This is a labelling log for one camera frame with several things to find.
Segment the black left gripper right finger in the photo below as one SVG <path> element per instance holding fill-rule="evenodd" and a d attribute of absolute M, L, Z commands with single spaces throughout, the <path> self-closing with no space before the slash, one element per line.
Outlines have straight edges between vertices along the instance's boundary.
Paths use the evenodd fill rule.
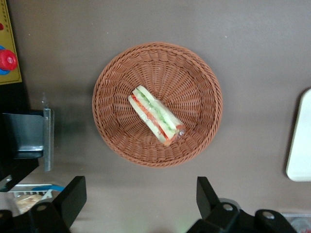
<path fill-rule="evenodd" d="M 228 201 L 220 201 L 207 177 L 197 178 L 196 203 L 201 214 L 189 233 L 294 233 L 277 211 L 259 209 L 252 216 Z"/>

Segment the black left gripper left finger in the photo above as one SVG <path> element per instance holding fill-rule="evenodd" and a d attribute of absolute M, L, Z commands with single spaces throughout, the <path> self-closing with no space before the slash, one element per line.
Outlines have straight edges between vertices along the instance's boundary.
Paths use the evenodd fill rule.
<path fill-rule="evenodd" d="M 87 200 L 86 178 L 76 176 L 52 201 L 41 201 L 14 218 L 16 233 L 69 233 Z"/>

